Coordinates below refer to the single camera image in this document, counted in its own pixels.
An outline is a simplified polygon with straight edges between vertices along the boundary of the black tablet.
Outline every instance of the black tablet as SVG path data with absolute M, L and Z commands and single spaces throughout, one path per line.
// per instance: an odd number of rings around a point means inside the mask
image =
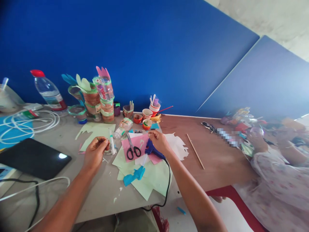
M 33 139 L 25 139 L 0 153 L 0 163 L 37 178 L 54 178 L 72 158 Z

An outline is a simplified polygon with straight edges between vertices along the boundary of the scissors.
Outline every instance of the scissors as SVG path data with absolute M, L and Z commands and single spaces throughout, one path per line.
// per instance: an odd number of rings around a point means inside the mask
M 133 147 L 132 145 L 132 141 L 131 141 L 131 138 L 129 136 L 129 133 L 126 134 L 127 137 L 128 137 L 128 140 L 129 140 L 129 143 L 130 143 L 130 148 L 128 149 L 128 151 L 126 152 L 126 156 L 128 157 L 129 160 L 133 160 L 134 158 L 134 154 L 133 154 L 133 150 L 134 150 L 134 153 L 137 157 L 140 157 L 141 156 L 141 150 L 138 148 L 138 147 Z

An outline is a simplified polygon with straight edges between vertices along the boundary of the blue wall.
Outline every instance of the blue wall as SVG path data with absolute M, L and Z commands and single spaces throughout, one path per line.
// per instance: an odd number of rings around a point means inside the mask
M 122 105 L 141 111 L 155 93 L 179 115 L 196 115 L 259 38 L 203 0 L 15 0 L 0 19 L 0 78 L 26 102 L 44 103 L 29 70 L 42 70 L 72 105 L 61 74 L 92 80 L 98 65 Z
M 309 63 L 263 36 L 197 115 L 220 118 L 246 106 L 265 119 L 309 113 Z

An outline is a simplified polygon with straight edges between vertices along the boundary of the red bottle cap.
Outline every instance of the red bottle cap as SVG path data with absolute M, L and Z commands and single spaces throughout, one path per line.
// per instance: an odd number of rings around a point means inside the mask
M 34 69 L 30 70 L 30 72 L 34 77 L 45 77 L 44 73 L 41 70 Z

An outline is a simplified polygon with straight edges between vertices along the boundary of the white charging cable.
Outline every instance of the white charging cable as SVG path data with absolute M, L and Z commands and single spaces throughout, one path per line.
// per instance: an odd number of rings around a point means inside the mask
M 8 130 L 6 130 L 4 133 L 2 133 L 2 135 L 0 135 L 0 143 L 17 144 L 19 142 L 8 142 L 6 140 L 19 138 L 19 137 L 22 137 L 22 136 L 25 136 L 25 135 L 31 135 L 31 138 L 33 138 L 34 134 L 41 133 L 41 132 L 44 132 L 46 130 L 49 130 L 49 129 L 57 126 L 60 122 L 60 117 L 55 112 L 45 111 L 45 110 L 41 110 L 41 111 L 37 111 L 37 112 L 38 113 L 48 113 L 52 116 L 52 118 L 39 118 L 39 119 L 29 119 L 29 120 L 15 121 L 16 115 L 19 114 L 20 112 L 17 112 L 16 114 L 13 114 L 12 116 L 8 116 L 3 120 L 3 124 L 1 124 L 0 126 L 6 125 L 10 128 Z M 42 121 L 42 122 L 46 122 L 46 123 L 48 122 L 48 123 L 43 125 L 43 126 L 39 126 L 39 127 L 35 127 L 35 128 L 32 128 L 32 127 L 25 125 L 26 123 L 32 122 L 32 121 Z M 24 134 L 4 139 L 3 136 L 5 136 L 12 129 L 18 129 L 18 130 L 22 131 Z
M 34 188 L 34 187 L 39 186 L 39 185 L 41 185 L 41 184 L 45 184 L 45 183 L 48 183 L 48 182 L 50 182 L 50 181 L 54 181 L 54 180 L 57 180 L 57 179 L 66 179 L 66 180 L 68 181 L 68 186 L 67 186 L 67 188 L 68 188 L 69 185 L 71 184 L 71 181 L 70 181 L 70 179 L 69 179 L 68 177 L 56 177 L 56 178 L 54 178 L 54 179 L 50 179 L 50 180 L 47 180 L 47 181 L 43 181 L 43 182 L 41 182 L 41 183 L 38 183 L 38 184 L 33 185 L 33 186 L 31 186 L 31 187 L 28 187 L 28 188 L 26 188 L 26 189 L 24 189 L 24 190 L 21 190 L 21 191 L 17 192 L 17 193 L 13 193 L 13 194 L 11 194 L 11 195 L 9 195 L 9 196 L 3 197 L 3 198 L 0 199 L 0 201 L 6 200 L 6 199 L 8 199 L 8 198 L 10 198 L 10 197 L 16 196 L 17 194 L 20 194 L 20 193 L 22 193 L 22 192 L 24 192 L 24 191 L 27 191 L 28 189 Z M 32 225 L 29 229 L 27 229 L 25 232 L 28 232 L 29 230 L 31 230 L 35 225 L 37 225 L 40 221 L 42 221 L 43 218 L 44 218 L 44 217 L 42 217 L 40 220 L 38 220 L 35 224 L 33 224 L 33 225 Z

